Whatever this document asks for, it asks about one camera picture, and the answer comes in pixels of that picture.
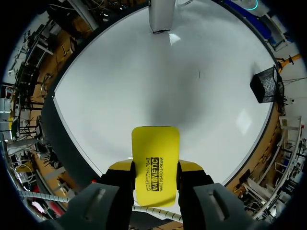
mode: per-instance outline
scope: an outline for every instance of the wall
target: wall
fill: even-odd
[[[294,43],[288,45],[282,50],[275,52],[274,55],[278,58],[289,58],[289,55],[294,56],[299,51]],[[307,77],[307,70],[303,59],[294,61],[294,65],[288,64],[281,72],[283,80],[305,78]],[[306,124],[307,121],[307,79],[300,81],[285,83],[285,97],[288,99],[286,105],[287,116],[302,116],[302,123]],[[303,129],[303,136],[307,137],[306,129]]]
[[[39,26],[41,24],[46,24],[48,22],[48,14],[47,12],[44,12],[43,14],[40,14],[38,16],[36,16],[33,21],[31,22],[31,24],[24,30],[24,32],[30,30],[30,33],[32,34],[33,32],[35,32]],[[12,67],[13,63],[14,63],[14,57],[19,53],[19,50],[21,49],[21,47],[23,46],[23,41],[24,41],[24,33],[22,33],[19,41],[16,43],[16,47],[12,52],[11,57],[8,60],[8,65],[6,67],[5,72],[3,73],[3,82],[6,83],[10,83],[10,84],[15,84],[15,75],[8,75],[8,70]],[[25,60],[25,54],[21,54],[19,56],[19,59],[17,59],[17,63],[14,67],[15,70],[18,70],[21,63]]]

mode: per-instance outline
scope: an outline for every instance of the white pipe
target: white pipe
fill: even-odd
[[[35,198],[40,198],[44,200],[53,200],[53,201],[59,201],[59,202],[69,202],[69,198],[65,197],[60,197],[56,195],[48,195],[48,194],[43,194],[43,193],[33,193],[33,192],[27,192],[27,191],[18,191],[20,196],[25,196],[25,197],[35,197]],[[182,223],[182,216],[176,213],[168,212],[165,210],[160,210],[154,207],[141,207],[141,206],[132,206],[132,211],[135,212],[145,212],[148,213],[152,216],[160,216],[166,219],[171,219],[173,221],[177,221],[179,223]]]
[[[49,195],[49,194],[43,194],[43,193],[33,193],[33,192],[27,192],[27,191],[18,191],[20,196],[24,197],[35,197],[35,198],[40,198],[44,200],[52,200],[52,201],[58,201],[58,202],[64,202],[68,203],[69,199],[65,197],[60,197],[57,195]]]
[[[177,221],[179,223],[183,223],[182,222],[182,216],[176,213],[172,213],[172,212],[168,212],[165,210],[161,210],[161,209],[157,209],[154,207],[141,207],[141,206],[132,206],[132,211],[136,211],[136,212],[145,212],[148,213],[152,216],[160,216],[166,219],[171,219],[173,221]]]

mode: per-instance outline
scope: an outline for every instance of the wire mesh basket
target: wire mesh basket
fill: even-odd
[[[259,103],[283,102],[283,81],[275,66],[254,75],[250,87]]]

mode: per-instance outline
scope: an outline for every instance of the cable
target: cable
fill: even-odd
[[[177,1],[176,1],[176,5],[181,7],[181,6],[189,5],[189,4],[190,4],[191,2],[193,2],[194,0],[188,0],[187,2],[182,3],[182,4],[178,4]]]
[[[21,166],[25,166],[25,167],[27,167],[27,168],[30,170],[30,172],[31,172],[30,179],[28,179],[28,180],[25,181],[25,182],[30,182],[30,181],[33,179],[33,177],[34,177],[34,174],[33,174],[32,169],[31,169],[29,166],[27,166],[26,164],[20,164],[20,165],[18,165],[18,166],[15,167],[15,168],[11,167],[11,169],[13,169],[13,170],[16,172],[15,169],[17,169],[17,168],[19,168],[19,167],[21,167]]]
[[[92,1],[92,2],[94,2],[95,4],[97,4],[98,6],[97,6],[97,7],[95,7],[95,8],[93,8],[93,9],[89,9],[89,10],[94,10],[94,9],[98,8],[99,6],[101,6],[101,5],[102,5],[102,3],[104,3],[104,2],[105,2],[105,0],[102,0],[102,1],[101,1],[101,3],[99,4],[99,3],[95,2],[94,0],[91,0],[91,1]]]
[[[101,5],[102,5],[102,3],[104,3],[104,0],[103,1],[101,1],[101,3],[98,5],[98,6],[96,6],[96,7],[94,7],[94,8],[88,8],[88,10],[95,10],[95,9],[97,9],[98,7],[100,7]],[[67,9],[67,10],[74,10],[75,11],[75,9],[74,8],[67,8],[67,7],[64,7],[64,6],[59,6],[59,5],[55,5],[55,4],[49,4],[49,6],[56,6],[56,7],[59,7],[59,8],[62,8],[62,9]]]
[[[74,8],[67,8],[67,7],[59,6],[59,5],[55,5],[55,4],[49,4],[49,6],[56,6],[56,7],[59,7],[59,8],[62,8],[62,9],[67,9],[67,10],[75,10]]]
[[[253,10],[255,10],[257,7],[258,7],[258,0],[256,0],[256,5],[255,5],[254,8],[244,8],[244,7],[242,7],[242,8],[243,8],[244,10],[247,10],[247,11],[253,11]]]

